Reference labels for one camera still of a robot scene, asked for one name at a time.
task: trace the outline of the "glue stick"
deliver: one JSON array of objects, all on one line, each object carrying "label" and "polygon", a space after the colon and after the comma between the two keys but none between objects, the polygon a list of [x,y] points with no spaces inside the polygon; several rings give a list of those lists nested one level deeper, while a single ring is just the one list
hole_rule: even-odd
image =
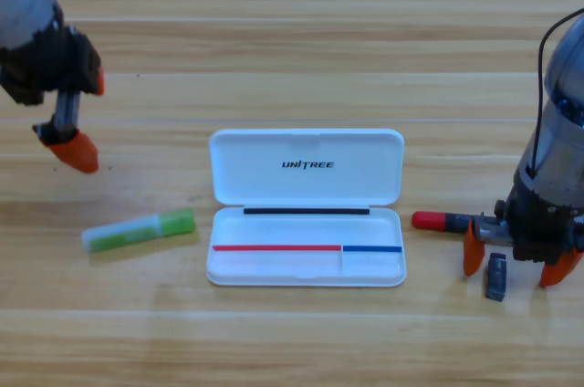
[{"label": "glue stick", "polygon": [[181,209],[113,225],[92,227],[81,234],[81,243],[88,252],[99,252],[162,236],[188,234],[193,230],[193,210]]}]

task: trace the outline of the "wood grain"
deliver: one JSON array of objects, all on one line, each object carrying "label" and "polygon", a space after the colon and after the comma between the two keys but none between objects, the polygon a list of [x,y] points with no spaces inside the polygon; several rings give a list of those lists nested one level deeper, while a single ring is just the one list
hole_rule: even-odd
[{"label": "wood grain", "polygon": [[[534,128],[537,44],[581,0],[59,0],[99,49],[76,173],[0,97],[0,385],[581,386],[582,268],[503,303],[420,209],[490,213]],[[547,57],[562,32],[547,48]],[[406,142],[397,288],[220,288],[205,276],[208,139],[224,128],[393,128]],[[191,206],[197,230],[88,256],[82,230]]]}]

